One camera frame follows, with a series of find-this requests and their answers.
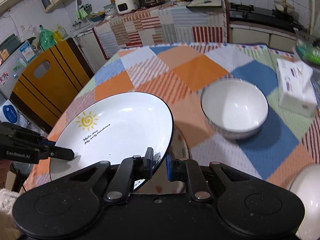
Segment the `white sun plate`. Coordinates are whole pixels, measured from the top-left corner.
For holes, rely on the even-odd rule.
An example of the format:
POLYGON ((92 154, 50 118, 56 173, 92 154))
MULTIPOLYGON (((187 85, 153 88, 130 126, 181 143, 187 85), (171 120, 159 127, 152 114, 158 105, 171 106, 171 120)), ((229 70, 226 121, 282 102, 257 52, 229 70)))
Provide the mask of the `white sun plate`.
POLYGON ((71 161, 51 159, 51 180, 99 161, 112 165, 153 149, 154 171, 163 163, 174 133, 169 106, 159 97, 144 92, 109 96, 86 108, 62 131, 56 145, 74 152, 71 161))

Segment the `white bowl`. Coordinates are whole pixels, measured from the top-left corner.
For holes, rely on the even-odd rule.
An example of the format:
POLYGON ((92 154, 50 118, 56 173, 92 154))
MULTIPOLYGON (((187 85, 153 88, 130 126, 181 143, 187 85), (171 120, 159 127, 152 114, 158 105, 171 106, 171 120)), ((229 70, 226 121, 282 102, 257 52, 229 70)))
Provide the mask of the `white bowl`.
POLYGON ((259 132, 269 107, 264 93, 254 84, 225 78, 201 93, 201 110, 208 125, 228 140, 247 139, 259 132))
POLYGON ((304 167, 292 181, 289 190, 304 204, 305 215, 296 233, 300 239, 319 239, 319 164, 304 167))

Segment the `stacked bowls on counter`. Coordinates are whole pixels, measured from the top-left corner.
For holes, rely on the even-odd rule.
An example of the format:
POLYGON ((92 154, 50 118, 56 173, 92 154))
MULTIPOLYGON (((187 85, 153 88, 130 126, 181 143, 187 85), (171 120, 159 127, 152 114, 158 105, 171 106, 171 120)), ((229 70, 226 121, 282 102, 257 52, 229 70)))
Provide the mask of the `stacked bowls on counter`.
POLYGON ((116 5, 114 3, 104 6, 104 12, 106 16, 116 16, 118 14, 116 5))

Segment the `yellow wooden chair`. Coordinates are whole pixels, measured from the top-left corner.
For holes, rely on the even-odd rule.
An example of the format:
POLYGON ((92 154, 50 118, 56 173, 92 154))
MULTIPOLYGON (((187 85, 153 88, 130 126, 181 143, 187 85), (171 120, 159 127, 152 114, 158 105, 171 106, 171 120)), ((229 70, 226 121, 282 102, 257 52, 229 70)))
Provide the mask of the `yellow wooden chair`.
POLYGON ((94 73, 69 38, 45 50, 26 67, 10 100, 49 133, 94 73))

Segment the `white fluffy cloth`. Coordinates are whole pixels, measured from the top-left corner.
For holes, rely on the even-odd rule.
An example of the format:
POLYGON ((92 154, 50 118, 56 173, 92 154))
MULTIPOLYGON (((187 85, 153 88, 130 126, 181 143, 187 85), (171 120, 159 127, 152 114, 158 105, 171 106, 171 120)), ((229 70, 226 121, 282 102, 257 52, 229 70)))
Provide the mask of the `white fluffy cloth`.
POLYGON ((16 240, 21 235, 12 216, 13 205, 19 196, 17 192, 1 189, 0 234, 3 240, 16 240))

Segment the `checkered tablecloth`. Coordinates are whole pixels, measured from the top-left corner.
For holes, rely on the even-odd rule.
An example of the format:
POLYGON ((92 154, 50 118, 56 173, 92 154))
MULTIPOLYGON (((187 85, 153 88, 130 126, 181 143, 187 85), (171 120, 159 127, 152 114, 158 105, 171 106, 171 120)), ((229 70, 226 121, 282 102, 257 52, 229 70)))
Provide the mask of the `checkered tablecloth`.
POLYGON ((175 126, 200 165, 220 161, 286 188, 303 167, 319 162, 319 116, 306 118, 279 106, 278 58, 295 59, 292 53, 263 45, 189 43, 120 50, 75 97, 49 139, 57 140, 73 118, 101 99, 148 92, 169 105, 175 126), (208 126, 201 110, 203 89, 227 76, 255 84, 268 100, 267 121, 246 141, 223 139, 208 126))

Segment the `green detergent bottle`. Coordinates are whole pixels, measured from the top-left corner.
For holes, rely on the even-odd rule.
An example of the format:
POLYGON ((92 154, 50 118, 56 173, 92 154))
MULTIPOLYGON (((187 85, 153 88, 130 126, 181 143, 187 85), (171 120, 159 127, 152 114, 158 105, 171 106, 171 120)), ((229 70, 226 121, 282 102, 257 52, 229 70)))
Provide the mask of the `green detergent bottle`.
POLYGON ((40 35, 39 35, 39 44, 43 51, 51 48, 56 44, 53 32, 45 29, 42 25, 39 26, 40 35))

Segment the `white tissue box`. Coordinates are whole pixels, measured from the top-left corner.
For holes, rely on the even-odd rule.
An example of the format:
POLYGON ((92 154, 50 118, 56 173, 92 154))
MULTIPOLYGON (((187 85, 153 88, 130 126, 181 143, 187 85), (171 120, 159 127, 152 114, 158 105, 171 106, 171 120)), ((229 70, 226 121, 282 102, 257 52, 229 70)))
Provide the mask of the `white tissue box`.
POLYGON ((318 103, 312 75, 312 68, 302 61, 277 59, 279 106, 307 118, 314 116, 318 103))

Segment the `striped counter cloth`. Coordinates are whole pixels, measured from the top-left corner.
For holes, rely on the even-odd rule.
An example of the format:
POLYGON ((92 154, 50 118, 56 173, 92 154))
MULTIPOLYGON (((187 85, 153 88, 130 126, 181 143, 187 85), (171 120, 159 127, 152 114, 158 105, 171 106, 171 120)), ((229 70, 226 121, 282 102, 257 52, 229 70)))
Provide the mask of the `striped counter cloth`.
POLYGON ((94 28, 104 54, 158 44, 229 41, 226 6, 191 7, 168 2, 104 20, 94 28))

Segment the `white rice cooker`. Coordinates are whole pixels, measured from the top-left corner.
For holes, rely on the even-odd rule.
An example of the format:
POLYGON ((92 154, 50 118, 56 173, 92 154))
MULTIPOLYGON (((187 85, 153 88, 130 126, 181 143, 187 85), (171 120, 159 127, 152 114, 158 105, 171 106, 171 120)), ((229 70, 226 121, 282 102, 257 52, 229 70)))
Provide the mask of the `white rice cooker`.
POLYGON ((139 0, 115 0, 115 5, 119 15, 127 14, 140 8, 139 0))

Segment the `black gas stove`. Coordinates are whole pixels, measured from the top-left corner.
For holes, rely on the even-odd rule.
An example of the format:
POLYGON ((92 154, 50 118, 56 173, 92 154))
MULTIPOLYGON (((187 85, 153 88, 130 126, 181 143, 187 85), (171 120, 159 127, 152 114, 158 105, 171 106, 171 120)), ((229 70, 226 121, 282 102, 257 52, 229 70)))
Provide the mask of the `black gas stove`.
POLYGON ((295 30, 307 31, 291 14, 277 9, 264 9, 253 5, 229 4, 230 21, 241 21, 274 27, 294 33, 295 30))

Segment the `cutting board on counter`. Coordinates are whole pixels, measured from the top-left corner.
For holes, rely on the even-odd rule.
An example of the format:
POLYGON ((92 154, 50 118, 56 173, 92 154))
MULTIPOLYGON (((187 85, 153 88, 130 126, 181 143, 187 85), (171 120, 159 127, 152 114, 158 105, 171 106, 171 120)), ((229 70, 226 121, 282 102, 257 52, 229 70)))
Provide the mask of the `cutting board on counter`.
POLYGON ((193 0, 189 2, 186 7, 200 8, 200 7, 222 7, 221 0, 193 0))

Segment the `green dish basket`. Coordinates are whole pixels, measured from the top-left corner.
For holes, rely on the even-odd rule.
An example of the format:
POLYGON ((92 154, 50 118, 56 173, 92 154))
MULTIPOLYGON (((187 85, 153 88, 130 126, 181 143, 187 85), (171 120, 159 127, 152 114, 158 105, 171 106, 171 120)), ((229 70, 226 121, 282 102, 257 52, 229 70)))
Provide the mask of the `green dish basket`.
POLYGON ((296 52, 303 62, 319 67, 319 37, 302 31, 296 32, 296 52))

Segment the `glass pot on stove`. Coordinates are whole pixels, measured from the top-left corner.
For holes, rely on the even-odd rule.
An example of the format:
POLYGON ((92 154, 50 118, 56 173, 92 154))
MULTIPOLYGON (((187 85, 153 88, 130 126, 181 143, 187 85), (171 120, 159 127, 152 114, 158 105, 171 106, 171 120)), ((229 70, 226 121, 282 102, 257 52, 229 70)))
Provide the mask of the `glass pot on stove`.
POLYGON ((295 10, 295 7, 287 3, 287 0, 281 0, 281 1, 274 0, 274 7, 276 10, 281 12, 286 12, 288 14, 291 14, 295 10))

